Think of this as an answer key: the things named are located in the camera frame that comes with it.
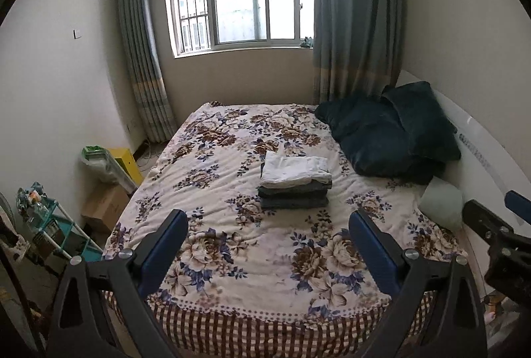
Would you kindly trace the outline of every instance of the wall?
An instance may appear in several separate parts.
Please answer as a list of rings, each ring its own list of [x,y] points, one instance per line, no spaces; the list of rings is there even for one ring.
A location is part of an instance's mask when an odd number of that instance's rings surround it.
[[[309,104],[311,50],[246,49],[174,58],[165,0],[150,0],[164,84],[177,122],[205,102]]]
[[[403,69],[476,118],[531,178],[531,20],[518,0],[408,0]]]
[[[13,208],[17,189],[39,181],[79,218],[95,185],[81,149],[135,150],[140,123],[117,0],[15,2],[0,27],[0,192]]]

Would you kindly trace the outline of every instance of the dark green pillow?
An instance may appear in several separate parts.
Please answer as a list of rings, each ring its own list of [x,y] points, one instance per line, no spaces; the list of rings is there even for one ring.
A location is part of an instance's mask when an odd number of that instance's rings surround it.
[[[387,99],[356,95],[324,102],[315,116],[330,126],[333,138],[359,175],[427,184],[444,170],[443,163],[408,152],[408,135]]]
[[[446,118],[428,82],[405,84],[385,91],[382,97],[395,107],[408,134],[411,154],[439,162],[461,158],[453,135],[455,127]]]

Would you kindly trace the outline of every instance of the striped curtain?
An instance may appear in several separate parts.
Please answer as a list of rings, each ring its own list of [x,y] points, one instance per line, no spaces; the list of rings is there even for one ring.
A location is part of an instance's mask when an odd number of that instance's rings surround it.
[[[177,131],[177,124],[160,71],[149,0],[118,0],[118,12],[129,75],[144,129],[150,141],[168,141]]]
[[[405,0],[315,0],[314,102],[379,96],[400,73]]]

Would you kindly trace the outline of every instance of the cardboard box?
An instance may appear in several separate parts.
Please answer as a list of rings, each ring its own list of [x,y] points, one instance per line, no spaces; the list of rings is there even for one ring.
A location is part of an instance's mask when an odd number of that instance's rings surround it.
[[[100,183],[90,194],[81,215],[98,232],[110,234],[129,203],[129,197],[120,184]]]

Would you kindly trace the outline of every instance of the bed headboard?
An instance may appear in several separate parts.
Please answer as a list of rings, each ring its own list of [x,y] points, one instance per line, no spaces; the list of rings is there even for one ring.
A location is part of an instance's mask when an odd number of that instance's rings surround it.
[[[403,71],[398,86],[419,81],[416,76]],[[457,128],[456,138],[461,149],[461,160],[447,165],[443,178],[461,189],[465,201],[475,199],[500,216],[514,228],[514,232],[531,237],[531,225],[525,223],[505,208],[503,198],[509,190],[531,199],[531,182],[496,139],[466,111],[434,90],[447,117]],[[480,296],[492,292],[483,276],[489,267],[488,245],[465,226],[458,234],[459,243],[469,253]]]

